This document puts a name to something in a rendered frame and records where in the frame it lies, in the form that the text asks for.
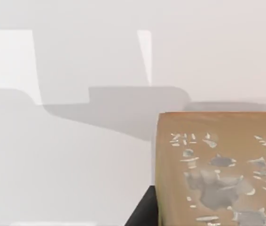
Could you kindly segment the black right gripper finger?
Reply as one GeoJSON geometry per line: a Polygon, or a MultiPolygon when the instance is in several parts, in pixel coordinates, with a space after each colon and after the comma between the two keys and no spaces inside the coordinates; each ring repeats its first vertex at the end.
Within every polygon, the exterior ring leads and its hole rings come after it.
{"type": "Polygon", "coordinates": [[[149,186],[124,226],[158,226],[155,186],[149,186]]]}

